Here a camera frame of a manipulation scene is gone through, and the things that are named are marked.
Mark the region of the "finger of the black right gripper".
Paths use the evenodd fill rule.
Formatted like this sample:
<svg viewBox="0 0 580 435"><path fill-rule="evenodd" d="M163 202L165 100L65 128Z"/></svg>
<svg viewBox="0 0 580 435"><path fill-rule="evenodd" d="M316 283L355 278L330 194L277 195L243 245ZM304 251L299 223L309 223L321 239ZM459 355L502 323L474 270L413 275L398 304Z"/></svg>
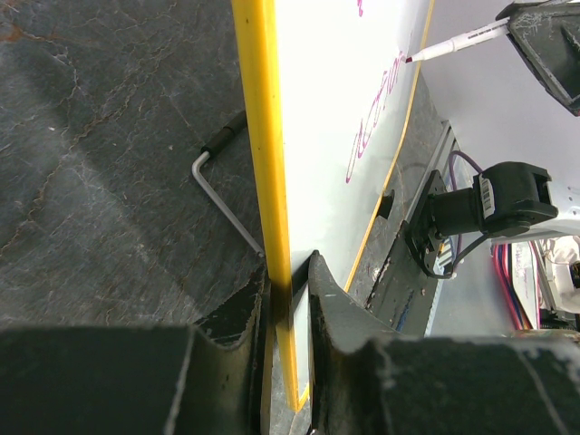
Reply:
<svg viewBox="0 0 580 435"><path fill-rule="evenodd" d="M500 21L505 18L510 18L513 14L518 11L524 10L530 7L549 7L556 5L566 5L569 0L548 0L541 2L512 2L505 6L495 17L496 21Z"/></svg>
<svg viewBox="0 0 580 435"><path fill-rule="evenodd" d="M508 39L545 91L579 115L579 5L530 7L508 21Z"/></svg>

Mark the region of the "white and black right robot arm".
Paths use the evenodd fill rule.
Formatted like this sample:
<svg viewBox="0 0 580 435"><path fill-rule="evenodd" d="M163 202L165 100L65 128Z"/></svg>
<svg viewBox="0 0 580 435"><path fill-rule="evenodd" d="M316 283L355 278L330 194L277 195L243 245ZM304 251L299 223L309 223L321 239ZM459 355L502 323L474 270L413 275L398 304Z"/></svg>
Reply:
<svg viewBox="0 0 580 435"><path fill-rule="evenodd" d="M545 91L573 116L579 114L579 4L573 1L512 3L495 22L437 43L405 58L406 63L428 61L476 44L506 36ZM450 279L460 261L484 241L513 237L554 219L545 169L505 161L474 176L469 188L445 191L433 170L411 219L402 231L412 258L429 277ZM447 264L433 270L447 237L477 232L479 237Z"/></svg>

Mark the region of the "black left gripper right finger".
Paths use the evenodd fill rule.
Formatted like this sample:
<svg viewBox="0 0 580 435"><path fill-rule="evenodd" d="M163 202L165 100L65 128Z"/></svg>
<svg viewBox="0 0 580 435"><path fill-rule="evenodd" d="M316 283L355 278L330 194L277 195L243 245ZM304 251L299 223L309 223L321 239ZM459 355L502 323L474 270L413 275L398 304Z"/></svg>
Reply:
<svg viewBox="0 0 580 435"><path fill-rule="evenodd" d="M576 434L579 348L558 336L411 338L308 265L317 434Z"/></svg>

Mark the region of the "white marker with purple cap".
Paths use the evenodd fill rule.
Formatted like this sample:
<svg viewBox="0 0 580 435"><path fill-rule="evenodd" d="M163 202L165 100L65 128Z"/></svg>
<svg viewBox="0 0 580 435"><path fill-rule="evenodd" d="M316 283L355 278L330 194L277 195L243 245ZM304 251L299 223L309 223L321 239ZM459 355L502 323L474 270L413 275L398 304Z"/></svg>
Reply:
<svg viewBox="0 0 580 435"><path fill-rule="evenodd" d="M473 31L453 36L444 42L436 43L426 47L419 52L407 57L405 62L416 63L420 61L427 61L442 55L446 55L448 53L455 53L471 46L482 44L489 40L498 38L508 33L508 21L508 18L504 18Z"/></svg>

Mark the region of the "orange framed whiteboard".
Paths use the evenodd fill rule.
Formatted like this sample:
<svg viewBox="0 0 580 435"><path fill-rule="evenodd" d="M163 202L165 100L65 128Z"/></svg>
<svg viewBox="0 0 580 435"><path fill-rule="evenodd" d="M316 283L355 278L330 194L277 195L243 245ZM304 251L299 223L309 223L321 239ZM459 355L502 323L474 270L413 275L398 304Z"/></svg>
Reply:
<svg viewBox="0 0 580 435"><path fill-rule="evenodd" d="M409 121L430 1L232 4L288 407L310 394L307 263L348 289Z"/></svg>

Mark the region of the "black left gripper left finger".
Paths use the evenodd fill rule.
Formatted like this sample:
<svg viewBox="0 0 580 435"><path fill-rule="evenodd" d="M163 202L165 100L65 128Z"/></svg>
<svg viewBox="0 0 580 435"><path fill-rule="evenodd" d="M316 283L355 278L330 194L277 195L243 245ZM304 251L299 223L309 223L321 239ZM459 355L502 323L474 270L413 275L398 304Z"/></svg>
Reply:
<svg viewBox="0 0 580 435"><path fill-rule="evenodd" d="M1 332L4 434L265 434L270 283L259 267L188 325Z"/></svg>

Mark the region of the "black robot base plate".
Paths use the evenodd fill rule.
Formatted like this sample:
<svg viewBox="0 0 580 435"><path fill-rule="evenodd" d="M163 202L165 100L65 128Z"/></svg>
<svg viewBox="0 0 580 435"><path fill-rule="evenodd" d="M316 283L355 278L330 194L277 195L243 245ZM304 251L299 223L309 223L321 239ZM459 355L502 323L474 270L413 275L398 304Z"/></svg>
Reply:
<svg viewBox="0 0 580 435"><path fill-rule="evenodd" d="M439 281L428 277L412 257L403 221L365 309L400 334L424 336L438 293Z"/></svg>

